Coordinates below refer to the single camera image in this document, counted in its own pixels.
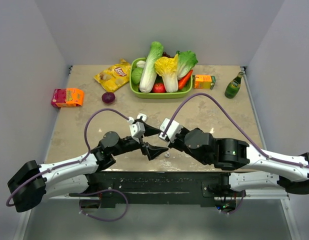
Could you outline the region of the white square charging case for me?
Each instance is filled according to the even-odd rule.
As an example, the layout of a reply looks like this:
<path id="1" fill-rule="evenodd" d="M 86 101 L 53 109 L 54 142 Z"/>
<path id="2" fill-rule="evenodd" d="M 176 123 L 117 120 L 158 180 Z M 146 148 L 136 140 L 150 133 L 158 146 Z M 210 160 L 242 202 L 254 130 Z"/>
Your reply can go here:
<path id="1" fill-rule="evenodd" d="M 143 113 L 139 113 L 136 118 L 142 120 L 143 122 L 146 122 L 148 119 L 147 115 Z"/>

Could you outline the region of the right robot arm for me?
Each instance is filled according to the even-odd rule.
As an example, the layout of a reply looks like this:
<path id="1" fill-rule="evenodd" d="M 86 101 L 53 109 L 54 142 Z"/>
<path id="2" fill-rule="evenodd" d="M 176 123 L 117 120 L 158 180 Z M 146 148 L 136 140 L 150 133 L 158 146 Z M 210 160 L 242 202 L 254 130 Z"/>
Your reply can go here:
<path id="1" fill-rule="evenodd" d="M 229 171 L 217 184 L 220 195 L 258 188 L 282 188 L 295 195 L 309 194 L 309 153 L 290 156 L 257 149 L 234 138 L 214 138 L 199 128 L 162 132 L 169 148 L 185 152 L 202 165 Z"/>

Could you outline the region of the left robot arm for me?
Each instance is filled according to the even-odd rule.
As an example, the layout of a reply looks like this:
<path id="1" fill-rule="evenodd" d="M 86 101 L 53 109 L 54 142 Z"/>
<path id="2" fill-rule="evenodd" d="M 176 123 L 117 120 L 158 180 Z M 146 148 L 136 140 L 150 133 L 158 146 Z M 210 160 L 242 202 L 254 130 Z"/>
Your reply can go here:
<path id="1" fill-rule="evenodd" d="M 115 131 L 104 134 L 97 147 L 87 153 L 58 163 L 38 164 L 35 160 L 26 162 L 8 181 L 10 196 L 8 207 L 15 207 L 19 213 L 28 211 L 43 200 L 62 194 L 85 194 L 93 196 L 98 184 L 88 175 L 101 172 L 115 164 L 115 156 L 140 150 L 149 160 L 166 152 L 167 147 L 153 146 L 143 140 L 153 135 L 163 136 L 165 126 L 160 128 L 146 124 L 141 118 L 130 118 L 130 135 L 121 138 Z"/>

